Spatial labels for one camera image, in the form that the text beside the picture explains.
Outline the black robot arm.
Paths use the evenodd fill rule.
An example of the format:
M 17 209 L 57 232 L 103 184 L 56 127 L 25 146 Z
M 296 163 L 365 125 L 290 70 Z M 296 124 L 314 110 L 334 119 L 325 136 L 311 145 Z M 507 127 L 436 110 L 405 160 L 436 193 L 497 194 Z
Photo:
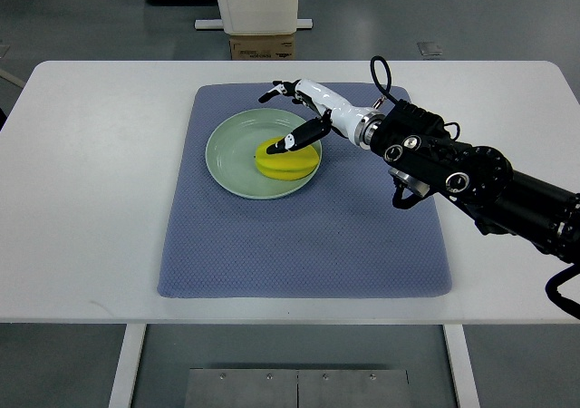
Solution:
M 390 82 L 375 85 L 393 107 L 364 125 L 362 141 L 391 168 L 393 206 L 409 209 L 439 193 L 482 234 L 519 236 L 558 257 L 568 266 L 546 282 L 546 296 L 578 317 L 578 303 L 559 291 L 579 274 L 578 194 L 514 170 L 492 147 L 460 142 L 439 115 L 396 99 Z

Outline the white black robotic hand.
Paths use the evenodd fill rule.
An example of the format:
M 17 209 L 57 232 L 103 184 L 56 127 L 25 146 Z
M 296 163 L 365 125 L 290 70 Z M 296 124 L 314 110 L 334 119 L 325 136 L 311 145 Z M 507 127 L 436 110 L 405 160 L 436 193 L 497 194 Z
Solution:
M 377 109 L 353 106 L 338 93 L 308 79 L 292 83 L 274 81 L 273 88 L 258 100 L 268 102 L 277 95 L 291 97 L 294 103 L 308 107 L 317 117 L 268 146 L 268 155 L 299 151 L 321 140 L 330 131 L 337 132 L 355 146 L 369 150 L 372 133 L 384 119 Z

